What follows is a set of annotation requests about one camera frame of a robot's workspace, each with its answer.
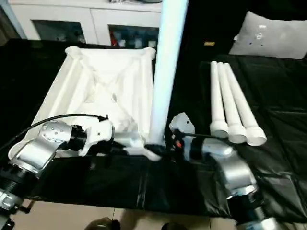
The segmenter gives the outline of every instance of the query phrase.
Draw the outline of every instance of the white cylinder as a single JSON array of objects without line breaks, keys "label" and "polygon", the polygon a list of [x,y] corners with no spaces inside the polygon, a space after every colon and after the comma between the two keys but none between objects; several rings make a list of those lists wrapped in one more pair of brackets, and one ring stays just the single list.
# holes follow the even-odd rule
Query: white cylinder
[{"label": "white cylinder", "polygon": [[236,80],[230,64],[225,63],[224,66],[236,106],[240,113],[242,123],[246,129],[247,143],[252,146],[262,145],[267,140],[265,133],[262,128],[258,126],[255,116],[253,115],[242,89]]},{"label": "white cylinder", "polygon": [[211,116],[210,133],[212,136],[228,137],[228,125],[225,122],[217,62],[211,62]]},{"label": "white cylinder", "polygon": [[163,141],[188,2],[163,1],[148,138],[151,143]]},{"label": "white cylinder", "polygon": [[224,69],[224,64],[222,62],[219,62],[217,66],[225,114],[228,123],[229,141],[232,143],[240,144],[246,141],[246,130],[241,123],[241,119],[236,108],[236,103],[231,93],[227,74]]}]

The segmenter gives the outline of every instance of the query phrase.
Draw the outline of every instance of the floor tile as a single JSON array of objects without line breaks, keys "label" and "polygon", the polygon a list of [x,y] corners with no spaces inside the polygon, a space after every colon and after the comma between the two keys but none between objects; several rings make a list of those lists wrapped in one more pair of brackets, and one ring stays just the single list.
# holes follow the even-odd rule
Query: floor tile
[{"label": "floor tile", "polygon": [[35,202],[31,212],[13,216],[14,230],[84,230],[93,220],[109,217],[114,208]]},{"label": "floor tile", "polygon": [[233,219],[210,218],[211,230],[236,230],[236,222]]},{"label": "floor tile", "polygon": [[209,218],[116,208],[113,219],[120,222],[121,230],[160,230],[169,222],[183,224],[188,230],[210,230]]}]

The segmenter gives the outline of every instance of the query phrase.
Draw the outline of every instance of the white pipe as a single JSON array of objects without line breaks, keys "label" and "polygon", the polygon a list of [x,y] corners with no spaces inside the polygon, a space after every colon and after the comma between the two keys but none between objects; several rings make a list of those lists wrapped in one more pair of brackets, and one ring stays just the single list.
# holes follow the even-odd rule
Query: white pipe
[{"label": "white pipe", "polygon": [[163,141],[188,2],[163,1],[148,142]]},{"label": "white pipe", "polygon": [[228,125],[225,122],[221,87],[216,61],[211,62],[211,116],[211,135],[220,138],[228,137]]},{"label": "white pipe", "polygon": [[236,103],[231,93],[224,64],[219,62],[217,67],[228,123],[229,141],[236,144],[243,143],[246,141],[246,130],[241,123],[241,119],[236,108]]},{"label": "white pipe", "polygon": [[265,133],[262,128],[258,126],[255,116],[253,115],[250,106],[242,92],[242,89],[236,80],[236,77],[231,69],[230,64],[226,63],[224,64],[224,66],[228,76],[228,81],[232,94],[234,96],[237,108],[242,119],[242,123],[246,128],[247,143],[251,146],[262,145],[267,140]]}]

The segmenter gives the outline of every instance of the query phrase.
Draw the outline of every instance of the glass cabinet door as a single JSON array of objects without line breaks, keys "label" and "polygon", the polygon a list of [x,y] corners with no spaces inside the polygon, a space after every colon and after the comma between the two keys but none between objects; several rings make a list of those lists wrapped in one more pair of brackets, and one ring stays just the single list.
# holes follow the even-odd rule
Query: glass cabinet door
[{"label": "glass cabinet door", "polygon": [[92,9],[98,43],[127,48],[156,47],[160,12]]},{"label": "glass cabinet door", "polygon": [[79,22],[49,20],[32,20],[32,22],[42,40],[85,43]]},{"label": "glass cabinet door", "polygon": [[111,45],[126,48],[156,48],[159,29],[125,25],[108,25]]}]

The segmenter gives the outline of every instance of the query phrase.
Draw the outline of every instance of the black tablecloth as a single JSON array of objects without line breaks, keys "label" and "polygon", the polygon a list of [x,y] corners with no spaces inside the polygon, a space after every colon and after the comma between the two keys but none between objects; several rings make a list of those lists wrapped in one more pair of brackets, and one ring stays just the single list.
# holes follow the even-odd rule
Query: black tablecloth
[{"label": "black tablecloth", "polygon": [[[66,43],[11,41],[0,48],[1,142],[28,126],[65,59]],[[279,220],[306,222],[307,63],[268,57],[217,56],[229,62],[267,142],[236,145]],[[180,59],[169,120],[186,112],[198,133],[209,133],[210,63]],[[2,152],[6,161],[7,149]],[[229,217],[216,164],[150,162],[144,157],[54,160],[29,198],[50,202],[137,208]]]}]

